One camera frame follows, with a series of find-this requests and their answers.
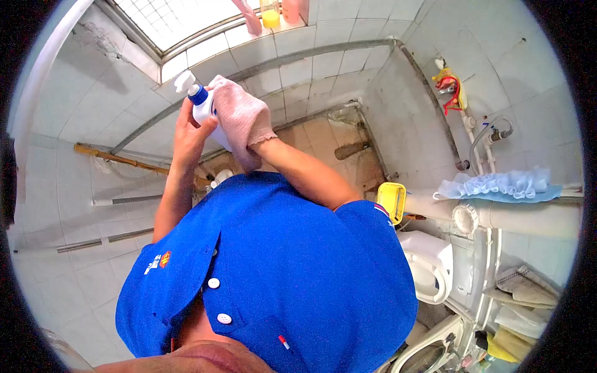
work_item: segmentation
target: white pump dispenser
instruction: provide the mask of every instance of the white pump dispenser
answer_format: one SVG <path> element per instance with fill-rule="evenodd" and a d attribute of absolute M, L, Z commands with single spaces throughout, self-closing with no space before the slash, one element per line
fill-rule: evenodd
<path fill-rule="evenodd" d="M 195 76 L 191 71 L 187 70 L 180 74 L 174 81 L 174 85 L 176 86 L 177 93 L 187 91 L 189 100 L 194 104 L 193 118 L 195 118 L 198 124 L 201 124 L 210 115 L 216 115 L 213 101 L 214 91 L 207 91 L 202 85 L 195 84 Z M 224 130 L 219 123 L 210 137 L 215 139 L 229 152 L 232 151 Z"/>

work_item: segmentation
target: hand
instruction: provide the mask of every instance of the hand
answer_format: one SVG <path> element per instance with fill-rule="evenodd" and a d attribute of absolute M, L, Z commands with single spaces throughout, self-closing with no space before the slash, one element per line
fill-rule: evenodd
<path fill-rule="evenodd" d="M 201 157 L 205 139 L 214 131 L 217 124 L 216 117 L 210 116 L 199 126 L 193 119 L 193 103 L 185 97 L 179 118 L 176 120 L 172 167 L 184 172 L 193 172 Z"/>

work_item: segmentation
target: white button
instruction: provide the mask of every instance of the white button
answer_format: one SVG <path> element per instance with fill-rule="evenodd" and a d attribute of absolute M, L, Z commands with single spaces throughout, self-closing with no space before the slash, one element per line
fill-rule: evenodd
<path fill-rule="evenodd" d="M 212 289 L 217 289 L 220 287 L 220 280 L 216 278 L 209 279 L 209 281 L 207 282 L 207 286 L 209 286 Z"/>
<path fill-rule="evenodd" d="M 219 313 L 218 314 L 218 321 L 221 322 L 222 324 L 230 324 L 232 322 L 232 317 L 228 316 L 225 313 Z"/>

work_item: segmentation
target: blue shirt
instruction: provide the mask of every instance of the blue shirt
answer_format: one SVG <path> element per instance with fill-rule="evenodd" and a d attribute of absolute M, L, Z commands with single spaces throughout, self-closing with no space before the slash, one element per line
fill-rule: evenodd
<path fill-rule="evenodd" d="M 207 286 L 211 278 L 219 287 Z M 371 372 L 417 313 L 381 206 L 356 201 L 333 212 L 271 172 L 227 179 L 143 248 L 118 298 L 118 334 L 137 357 L 170 352 L 201 288 L 213 331 L 277 372 Z"/>

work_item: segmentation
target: toilet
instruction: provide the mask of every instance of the toilet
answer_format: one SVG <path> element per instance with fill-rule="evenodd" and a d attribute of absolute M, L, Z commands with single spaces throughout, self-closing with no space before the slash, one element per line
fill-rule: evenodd
<path fill-rule="evenodd" d="M 397 234 L 413 274 L 417 299 L 433 305 L 443 303 L 452 289 L 452 245 L 424 232 Z M 406 346 L 375 373 L 434 372 L 456 356 L 463 333 L 464 322 L 459 315 L 450 315 L 431 329 L 415 321 Z"/>
<path fill-rule="evenodd" d="M 398 232 L 398 240 L 413 274 L 417 299 L 443 303 L 452 290 L 452 244 L 418 230 Z"/>

